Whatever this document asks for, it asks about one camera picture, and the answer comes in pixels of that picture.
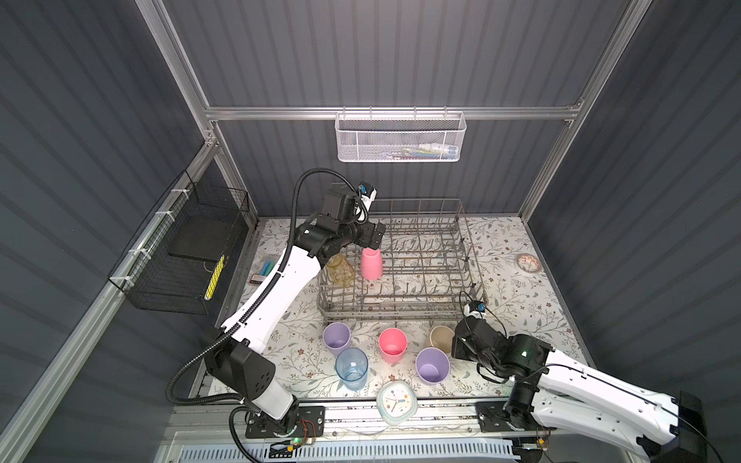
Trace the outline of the pink cup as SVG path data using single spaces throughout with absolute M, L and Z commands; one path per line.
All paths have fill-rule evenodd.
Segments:
M 382 359 L 389 365 L 395 365 L 407 351 L 408 339 L 401 329 L 388 328 L 380 334 L 378 345 Z
M 383 276 L 383 258 L 380 250 L 365 248 L 361 257 L 361 275 L 368 281 L 376 281 Z

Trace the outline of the beige cup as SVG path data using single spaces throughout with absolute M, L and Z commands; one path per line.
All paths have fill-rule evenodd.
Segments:
M 430 329 L 428 337 L 426 338 L 426 345 L 428 347 L 434 347 L 447 355 L 450 355 L 453 350 L 453 339 L 455 338 L 455 331 L 448 326 L 434 326 Z

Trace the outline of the clear amber glass cup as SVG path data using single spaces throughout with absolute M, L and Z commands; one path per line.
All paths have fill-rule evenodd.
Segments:
M 328 260 L 325 269 L 332 285 L 343 289 L 354 286 L 355 270 L 344 254 L 333 256 Z

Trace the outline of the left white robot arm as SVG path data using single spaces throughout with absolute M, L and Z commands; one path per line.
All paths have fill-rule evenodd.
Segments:
M 300 221 L 302 186 L 321 173 L 339 179 L 339 184 L 325 193 L 321 210 Z M 297 399 L 276 379 L 276 366 L 264 357 L 267 343 L 297 295 L 343 248 L 351 244 L 372 250 L 380 247 L 386 227 L 370 220 L 376 196 L 370 183 L 353 185 L 331 169 L 303 173 L 293 189 L 289 235 L 278 264 L 248 301 L 216 329 L 214 339 L 173 374 L 165 390 L 169 403 L 193 406 L 236 400 L 274 422 L 290 422 Z M 176 385 L 183 374 L 200 362 L 206 363 L 210 374 L 227 385 L 229 392 L 207 397 L 177 395 Z

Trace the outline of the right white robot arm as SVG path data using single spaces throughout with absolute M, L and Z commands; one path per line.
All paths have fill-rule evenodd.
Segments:
M 465 316 L 455 328 L 453 358 L 509 380 L 505 404 L 479 407 L 516 430 L 561 429 L 624 449 L 648 462 L 706 462 L 702 401 L 650 391 L 600 372 L 530 335 L 506 337 L 483 318 Z

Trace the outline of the small patterned dish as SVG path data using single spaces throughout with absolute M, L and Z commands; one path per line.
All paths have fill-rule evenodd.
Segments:
M 522 253 L 518 254 L 515 258 L 517 267 L 523 272 L 530 274 L 537 274 L 542 272 L 542 263 L 537 256 L 532 254 Z

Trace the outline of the lilac cup front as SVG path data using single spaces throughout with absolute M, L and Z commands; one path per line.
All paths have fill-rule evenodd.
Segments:
M 424 348 L 417 356 L 415 367 L 418 376 L 428 384 L 439 384 L 451 373 L 448 355 L 436 348 Z

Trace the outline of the lilac cup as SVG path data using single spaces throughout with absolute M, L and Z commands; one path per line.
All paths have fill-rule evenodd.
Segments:
M 322 341 L 332 355 L 337 357 L 351 345 L 351 330 L 343 322 L 332 322 L 322 332 Z
M 428 384 L 439 384 L 451 373 L 448 355 L 436 348 L 424 348 L 417 356 L 415 367 L 418 376 Z

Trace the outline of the white mint clock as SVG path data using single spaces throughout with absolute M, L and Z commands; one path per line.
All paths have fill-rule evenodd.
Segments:
M 376 395 L 376 407 L 389 426 L 398 426 L 418 411 L 417 397 L 411 386 L 403 381 L 384 385 Z

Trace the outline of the items in white basket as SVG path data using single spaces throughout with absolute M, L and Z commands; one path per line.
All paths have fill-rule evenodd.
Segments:
M 422 144 L 417 146 L 397 147 L 391 152 L 384 152 L 386 159 L 399 161 L 451 161 L 459 160 L 459 147 L 447 144 Z

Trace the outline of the coloured marker pack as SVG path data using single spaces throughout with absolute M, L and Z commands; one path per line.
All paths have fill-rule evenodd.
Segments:
M 276 256 L 267 257 L 258 268 L 258 271 L 250 277 L 249 284 L 260 285 L 262 282 L 264 282 L 270 275 L 274 266 L 276 266 L 277 262 L 278 258 Z

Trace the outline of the lilac cup left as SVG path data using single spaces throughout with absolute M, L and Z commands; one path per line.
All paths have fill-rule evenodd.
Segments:
M 337 357 L 351 345 L 351 330 L 343 322 L 332 322 L 322 332 L 322 341 L 332 355 Z

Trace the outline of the clear blue cup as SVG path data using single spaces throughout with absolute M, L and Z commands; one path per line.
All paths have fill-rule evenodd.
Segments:
M 336 358 L 335 372 L 347 389 L 360 391 L 366 386 L 369 366 L 368 356 L 363 350 L 349 347 Z

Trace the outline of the white mesh wall basket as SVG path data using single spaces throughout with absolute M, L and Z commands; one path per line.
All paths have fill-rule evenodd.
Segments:
M 459 147 L 459 159 L 467 131 L 461 113 L 343 112 L 335 118 L 338 158 L 345 163 L 436 163 L 386 159 L 384 152 L 397 147 L 447 144 Z

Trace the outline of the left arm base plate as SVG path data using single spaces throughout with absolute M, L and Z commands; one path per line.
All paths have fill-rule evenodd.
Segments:
M 289 409 L 282 420 L 264 412 L 250 413 L 244 436 L 247 439 L 318 438 L 324 434 L 325 412 L 323 406 L 299 404 Z

